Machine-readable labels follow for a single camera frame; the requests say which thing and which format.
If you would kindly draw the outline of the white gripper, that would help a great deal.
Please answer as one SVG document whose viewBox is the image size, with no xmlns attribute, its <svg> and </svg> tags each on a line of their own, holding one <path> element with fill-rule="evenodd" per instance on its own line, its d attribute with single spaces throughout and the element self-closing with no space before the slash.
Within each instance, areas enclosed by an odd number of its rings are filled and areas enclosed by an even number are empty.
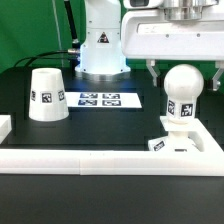
<svg viewBox="0 0 224 224">
<path fill-rule="evenodd" d="M 121 45 L 130 59 L 147 59 L 155 87 L 160 71 L 155 60 L 216 61 L 212 90 L 224 74 L 224 8 L 205 8 L 196 21 L 167 21 L 162 10 L 129 11 L 121 28 Z"/>
</svg>

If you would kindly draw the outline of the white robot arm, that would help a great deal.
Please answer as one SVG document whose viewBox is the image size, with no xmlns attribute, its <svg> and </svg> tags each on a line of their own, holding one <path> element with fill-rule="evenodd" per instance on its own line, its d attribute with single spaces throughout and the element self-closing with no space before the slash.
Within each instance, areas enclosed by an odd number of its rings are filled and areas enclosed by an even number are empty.
<svg viewBox="0 0 224 224">
<path fill-rule="evenodd" d="M 79 77 L 112 80 L 130 70 L 127 59 L 144 59 L 159 82 L 158 60 L 213 61 L 210 81 L 224 74 L 224 0 L 84 0 L 86 40 Z"/>
</svg>

